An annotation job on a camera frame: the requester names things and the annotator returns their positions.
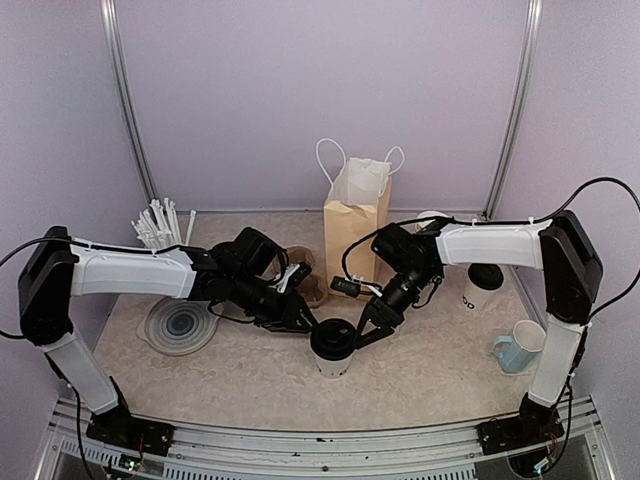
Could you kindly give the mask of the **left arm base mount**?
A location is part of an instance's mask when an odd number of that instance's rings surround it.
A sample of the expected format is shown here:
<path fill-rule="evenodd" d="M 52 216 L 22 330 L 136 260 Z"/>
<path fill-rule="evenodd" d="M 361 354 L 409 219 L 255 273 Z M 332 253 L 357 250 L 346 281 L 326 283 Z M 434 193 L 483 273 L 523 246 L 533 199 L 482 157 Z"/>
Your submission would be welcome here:
<path fill-rule="evenodd" d="M 171 424 L 132 415 L 126 401 L 119 397 L 113 409 L 91 415 L 86 435 L 108 445 L 166 457 L 174 430 Z"/>

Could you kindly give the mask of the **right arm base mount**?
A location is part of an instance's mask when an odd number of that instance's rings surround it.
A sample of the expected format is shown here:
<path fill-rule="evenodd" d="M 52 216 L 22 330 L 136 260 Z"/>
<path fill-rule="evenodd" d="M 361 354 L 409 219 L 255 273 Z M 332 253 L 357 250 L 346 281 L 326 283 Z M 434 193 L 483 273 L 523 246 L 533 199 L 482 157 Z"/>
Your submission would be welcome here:
<path fill-rule="evenodd" d="M 525 395 L 519 410 L 505 418 L 493 418 L 476 426 L 484 455 L 493 455 L 537 445 L 565 434 L 558 405 L 566 388 L 551 407 L 544 407 Z"/>

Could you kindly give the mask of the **brown paper takeout bag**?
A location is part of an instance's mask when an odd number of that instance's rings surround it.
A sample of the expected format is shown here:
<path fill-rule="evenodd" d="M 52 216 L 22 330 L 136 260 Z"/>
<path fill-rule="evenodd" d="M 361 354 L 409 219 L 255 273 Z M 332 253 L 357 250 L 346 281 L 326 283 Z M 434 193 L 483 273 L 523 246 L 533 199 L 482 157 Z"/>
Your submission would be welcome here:
<path fill-rule="evenodd" d="M 322 165 L 320 147 L 326 142 L 341 155 L 342 167 L 335 177 Z M 386 224 L 392 178 L 404 166 L 406 156 L 401 147 L 394 146 L 382 161 L 349 157 L 331 138 L 316 143 L 315 155 L 330 185 L 323 217 L 326 282 L 331 283 L 336 276 L 346 276 L 342 256 L 348 247 Z"/>

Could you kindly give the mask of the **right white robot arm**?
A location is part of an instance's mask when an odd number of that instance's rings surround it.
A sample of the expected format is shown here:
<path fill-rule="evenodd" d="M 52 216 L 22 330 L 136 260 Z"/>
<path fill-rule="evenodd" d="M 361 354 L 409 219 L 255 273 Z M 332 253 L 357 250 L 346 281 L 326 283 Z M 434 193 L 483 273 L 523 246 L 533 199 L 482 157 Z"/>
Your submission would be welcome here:
<path fill-rule="evenodd" d="M 547 336 L 526 395 L 538 405 L 513 419 L 511 433 L 535 442 L 551 424 L 550 408 L 572 372 L 603 276 L 602 262 L 576 215 L 564 210 L 547 220 L 464 222 L 436 217 L 411 233 L 405 222 L 373 235 L 372 251 L 394 271 L 361 314 L 354 346 L 368 346 L 394 333 L 422 290 L 443 277 L 447 265 L 529 267 L 544 274 Z"/>

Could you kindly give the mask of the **white paper coffee cup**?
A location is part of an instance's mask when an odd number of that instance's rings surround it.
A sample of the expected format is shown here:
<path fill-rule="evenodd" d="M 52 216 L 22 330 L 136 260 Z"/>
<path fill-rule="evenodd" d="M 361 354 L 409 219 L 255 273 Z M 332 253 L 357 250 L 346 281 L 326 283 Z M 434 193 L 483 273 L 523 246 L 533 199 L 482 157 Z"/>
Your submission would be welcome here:
<path fill-rule="evenodd" d="M 487 290 L 467 280 L 463 289 L 463 305 L 472 311 L 482 310 L 496 295 L 498 289 Z"/>
<path fill-rule="evenodd" d="M 315 354 L 314 360 L 319 373 L 324 378 L 337 379 L 343 376 L 348 371 L 353 357 L 354 354 L 351 354 L 343 359 L 329 360 Z"/>

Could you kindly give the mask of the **black coffee cup lid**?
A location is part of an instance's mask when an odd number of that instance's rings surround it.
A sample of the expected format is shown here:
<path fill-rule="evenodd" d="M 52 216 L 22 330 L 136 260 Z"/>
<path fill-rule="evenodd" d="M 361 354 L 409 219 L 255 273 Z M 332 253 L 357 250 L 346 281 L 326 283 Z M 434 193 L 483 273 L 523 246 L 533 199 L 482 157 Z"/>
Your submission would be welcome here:
<path fill-rule="evenodd" d="M 504 274 L 496 264 L 473 263 L 468 267 L 469 281 L 486 291 L 498 290 L 504 283 Z"/>
<path fill-rule="evenodd" d="M 328 361 L 340 361 L 354 351 L 356 328 L 347 320 L 331 318 L 313 328 L 310 346 L 315 355 Z"/>

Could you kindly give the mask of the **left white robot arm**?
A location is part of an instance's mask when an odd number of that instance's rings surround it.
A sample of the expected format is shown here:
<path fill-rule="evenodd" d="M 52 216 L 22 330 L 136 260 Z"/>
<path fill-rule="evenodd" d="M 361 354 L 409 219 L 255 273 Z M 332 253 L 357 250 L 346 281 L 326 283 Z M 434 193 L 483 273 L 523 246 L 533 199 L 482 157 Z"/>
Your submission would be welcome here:
<path fill-rule="evenodd" d="M 101 415 L 102 430 L 121 445 L 133 443 L 140 424 L 76 332 L 75 299 L 95 303 L 146 295 L 210 307 L 231 303 L 251 324 L 276 333 L 308 334 L 317 324 L 297 290 L 310 266 L 290 263 L 284 248 L 251 227 L 209 249 L 91 243 L 62 226 L 27 245 L 33 252 L 18 278 L 21 334 L 44 352 L 89 410 Z"/>

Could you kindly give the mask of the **brown cardboard cup carrier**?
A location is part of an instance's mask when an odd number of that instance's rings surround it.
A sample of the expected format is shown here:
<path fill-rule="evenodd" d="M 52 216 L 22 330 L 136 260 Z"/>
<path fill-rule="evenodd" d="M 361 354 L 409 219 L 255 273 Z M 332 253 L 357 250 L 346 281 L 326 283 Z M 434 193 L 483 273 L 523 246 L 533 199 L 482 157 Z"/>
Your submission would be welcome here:
<path fill-rule="evenodd" d="M 305 299 L 310 309 L 317 309 L 323 305 L 329 297 L 326 279 L 315 270 L 315 257 L 312 251 L 303 246 L 292 246 L 287 248 L 287 253 L 291 263 L 305 262 L 312 271 L 297 287 L 298 292 Z"/>

